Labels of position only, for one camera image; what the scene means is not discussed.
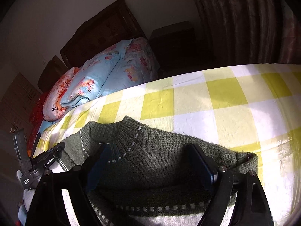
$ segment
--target floral pillow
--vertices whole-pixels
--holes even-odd
[[[122,40],[86,61],[67,86],[60,101],[61,106],[71,108],[96,99],[101,86],[117,62],[124,57],[131,41]]]
[[[65,108],[60,104],[62,95],[67,89],[68,84],[72,81],[74,75],[79,71],[79,68],[73,67],[61,76],[49,92],[43,105],[43,118],[46,121],[55,121],[60,119]]]

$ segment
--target yellow checkered bedsheet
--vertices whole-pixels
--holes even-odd
[[[259,156],[259,178],[276,223],[301,192],[301,66],[256,64],[204,70],[142,84],[70,111],[44,131],[35,155],[88,121],[128,115],[162,130]]]

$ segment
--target wooden headboard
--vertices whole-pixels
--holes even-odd
[[[117,0],[84,22],[61,49],[68,68],[81,67],[87,60],[115,43],[145,37],[124,0]]]

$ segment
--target folded quilt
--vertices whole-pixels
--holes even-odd
[[[160,65],[147,39],[139,37],[129,45],[121,59],[101,87],[99,96],[105,96],[129,87],[158,79]]]
[[[71,108],[96,99],[101,86],[117,62],[124,57],[131,41],[122,40],[86,61],[67,86],[60,101],[61,106]]]

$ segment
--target metal bolt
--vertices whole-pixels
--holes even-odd
[[[219,166],[219,171],[225,172],[227,168],[225,166]]]
[[[45,176],[48,176],[48,175],[50,175],[51,173],[52,173],[52,171],[49,170],[49,169],[47,169],[47,170],[44,171],[44,175],[45,175]]]
[[[256,176],[256,172],[254,172],[253,170],[250,170],[249,173],[251,176]]]
[[[80,165],[76,165],[76,166],[74,166],[74,167],[72,168],[72,170],[75,171],[75,172],[80,171],[80,169],[82,169],[82,166],[80,166]]]

